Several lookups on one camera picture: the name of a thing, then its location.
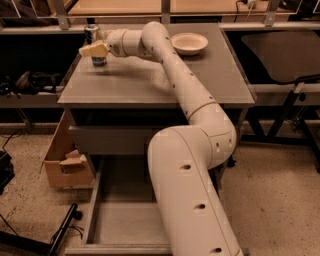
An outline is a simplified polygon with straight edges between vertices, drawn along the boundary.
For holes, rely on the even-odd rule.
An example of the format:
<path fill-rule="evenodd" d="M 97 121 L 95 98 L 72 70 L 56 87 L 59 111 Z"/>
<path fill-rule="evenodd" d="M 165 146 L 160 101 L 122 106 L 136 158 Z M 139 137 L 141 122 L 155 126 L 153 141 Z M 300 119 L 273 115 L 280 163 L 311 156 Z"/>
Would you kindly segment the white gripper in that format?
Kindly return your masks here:
<path fill-rule="evenodd" d="M 116 57 L 126 57 L 123 46 L 125 33 L 126 29 L 99 30 L 98 41 L 81 47 L 79 53 L 82 57 L 106 57 L 110 50 L 110 53 Z"/>

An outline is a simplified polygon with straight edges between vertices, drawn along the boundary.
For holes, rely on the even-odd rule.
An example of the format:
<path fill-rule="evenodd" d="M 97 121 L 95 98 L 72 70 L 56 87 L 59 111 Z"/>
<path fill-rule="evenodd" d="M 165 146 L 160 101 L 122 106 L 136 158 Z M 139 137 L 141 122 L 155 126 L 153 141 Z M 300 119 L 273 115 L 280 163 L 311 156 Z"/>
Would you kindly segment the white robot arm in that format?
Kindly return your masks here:
<path fill-rule="evenodd" d="M 188 123 L 157 132 L 148 168 L 173 256 L 244 256 L 209 170 L 236 147 L 235 127 L 219 103 L 181 60 L 168 30 L 150 22 L 141 30 L 105 31 L 79 49 L 83 57 L 151 57 L 162 65 Z"/>

